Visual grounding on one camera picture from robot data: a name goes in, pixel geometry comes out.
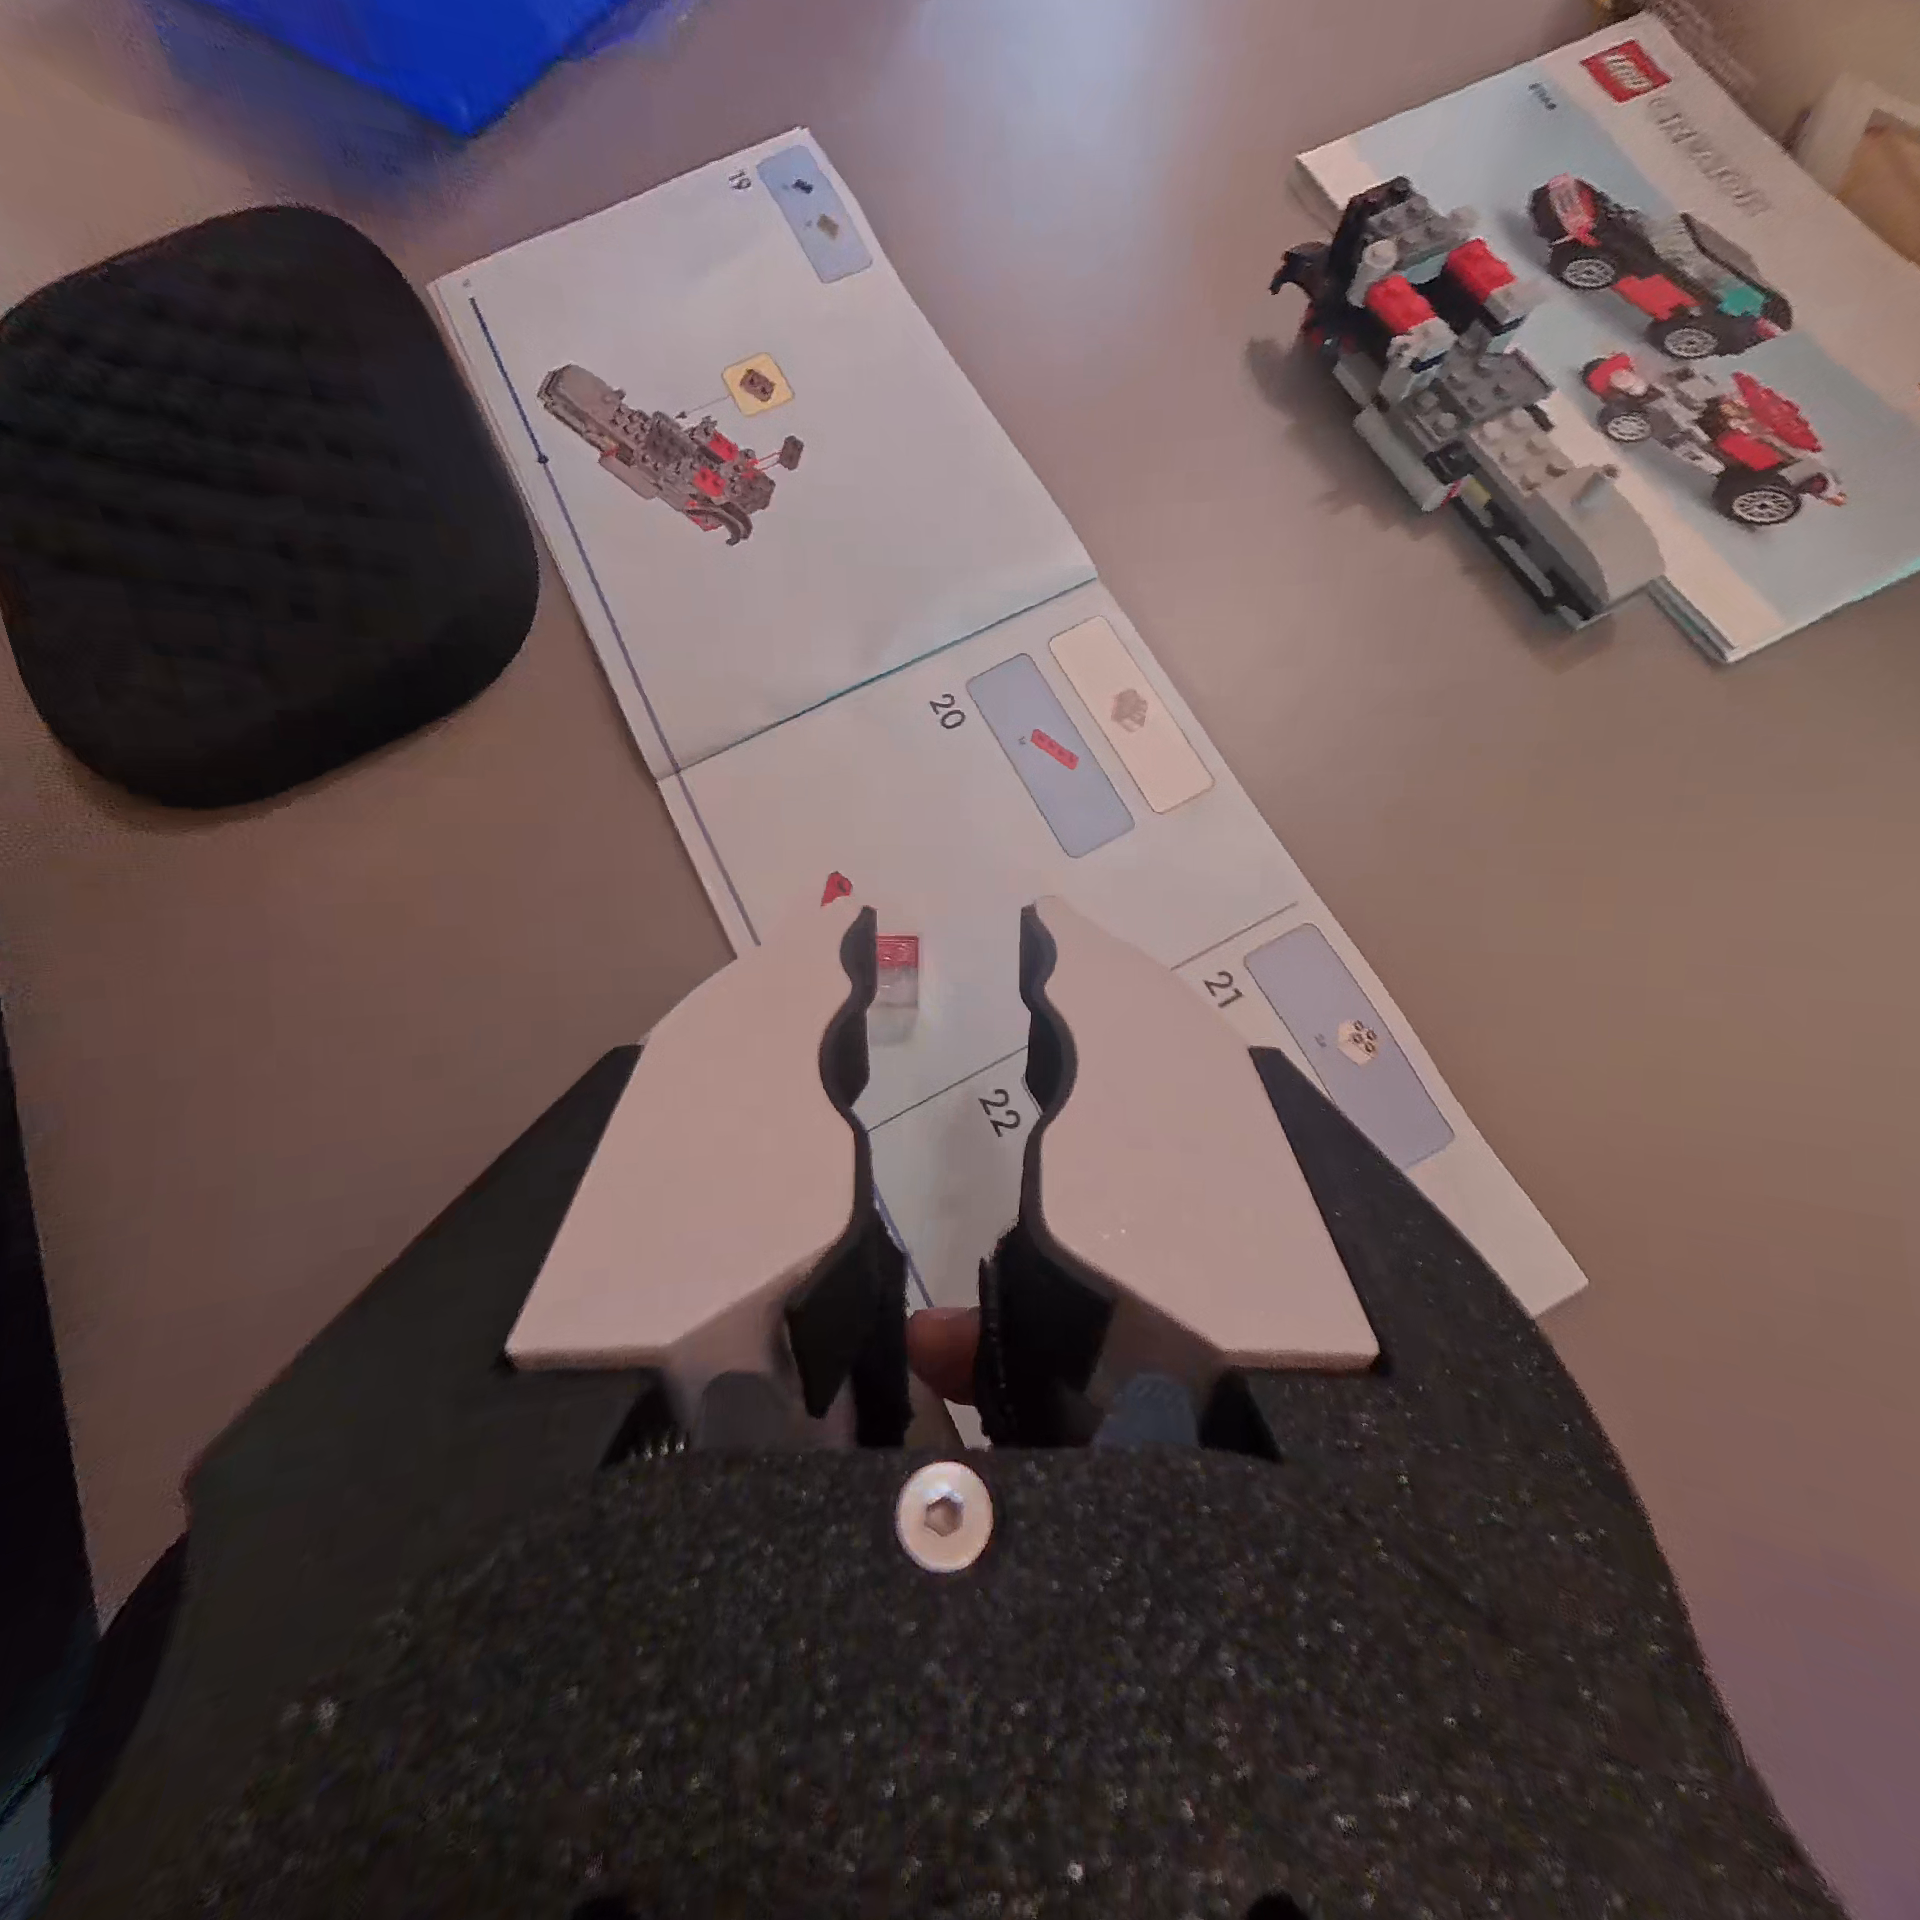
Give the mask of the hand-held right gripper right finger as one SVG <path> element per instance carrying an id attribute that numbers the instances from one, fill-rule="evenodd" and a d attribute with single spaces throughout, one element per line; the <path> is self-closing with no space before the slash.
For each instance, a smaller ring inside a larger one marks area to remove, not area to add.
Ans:
<path id="1" fill-rule="evenodd" d="M 1140 1379 L 1203 1416 L 1232 1376 L 1371 1371 L 1379 1335 L 1252 1048 L 1061 895 L 1021 912 L 1018 988 L 1035 1117 L 979 1269 L 990 1442 L 1085 1445 Z"/>

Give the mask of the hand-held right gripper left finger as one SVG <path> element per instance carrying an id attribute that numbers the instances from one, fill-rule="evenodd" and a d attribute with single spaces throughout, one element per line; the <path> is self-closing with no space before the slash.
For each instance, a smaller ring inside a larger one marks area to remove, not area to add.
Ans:
<path id="1" fill-rule="evenodd" d="M 507 1332 L 515 1370 L 657 1374 L 683 1427 L 752 1383 L 802 1442 L 900 1447 L 905 1253 L 858 1116 L 878 972 L 873 907 L 825 902 L 657 1024 Z"/>

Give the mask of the instruction booklet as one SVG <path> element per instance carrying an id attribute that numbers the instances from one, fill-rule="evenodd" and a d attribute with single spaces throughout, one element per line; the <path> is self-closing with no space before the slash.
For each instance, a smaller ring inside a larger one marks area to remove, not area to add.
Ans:
<path id="1" fill-rule="evenodd" d="M 920 934 L 858 1108 L 925 1303 L 1018 1210 L 1040 895 L 1286 1052 L 1524 1308 L 1587 1286 L 808 131 L 430 298 L 733 951 L 849 895 Z"/>
<path id="2" fill-rule="evenodd" d="M 1644 596 L 1722 666 L 1916 576 L 1916 267 L 1645 15 L 1296 158 L 1405 175 L 1539 293 L 1521 348 L 1659 536 Z"/>

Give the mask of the black foam pad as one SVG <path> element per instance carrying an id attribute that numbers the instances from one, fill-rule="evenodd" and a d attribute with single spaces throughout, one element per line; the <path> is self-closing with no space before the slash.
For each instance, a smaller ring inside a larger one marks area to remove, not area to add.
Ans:
<path id="1" fill-rule="evenodd" d="M 240 207 L 4 312 L 8 642 L 99 779 L 274 799 L 469 707 L 538 602 L 437 322 L 346 220 Z"/>

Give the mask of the toy brick truck model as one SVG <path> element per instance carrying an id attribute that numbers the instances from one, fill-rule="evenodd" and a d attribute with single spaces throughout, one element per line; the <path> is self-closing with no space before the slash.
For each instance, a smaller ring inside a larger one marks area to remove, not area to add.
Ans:
<path id="1" fill-rule="evenodd" d="M 1304 298 L 1298 348 L 1410 502 L 1461 517 L 1539 611 L 1581 631 L 1662 580 L 1619 467 L 1556 428 L 1556 389 L 1521 348 L 1539 293 L 1473 207 L 1433 206 L 1405 175 L 1369 182 L 1328 238 L 1285 252 L 1267 290 Z"/>

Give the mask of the blue plastic bin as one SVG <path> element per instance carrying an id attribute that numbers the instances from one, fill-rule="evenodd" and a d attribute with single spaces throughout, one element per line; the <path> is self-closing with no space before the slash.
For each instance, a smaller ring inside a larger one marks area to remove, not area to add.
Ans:
<path id="1" fill-rule="evenodd" d="M 658 2 L 201 2 L 197 11 L 469 136 Z"/>

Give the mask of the closed instruction booklet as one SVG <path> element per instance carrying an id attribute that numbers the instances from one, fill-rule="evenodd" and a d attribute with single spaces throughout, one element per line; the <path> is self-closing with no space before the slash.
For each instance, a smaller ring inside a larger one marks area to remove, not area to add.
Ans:
<path id="1" fill-rule="evenodd" d="M 1916 576 L 1916 267 L 1645 15 L 1296 158 L 1405 175 L 1539 293 L 1521 348 L 1659 536 L 1644 596 L 1722 666 Z"/>

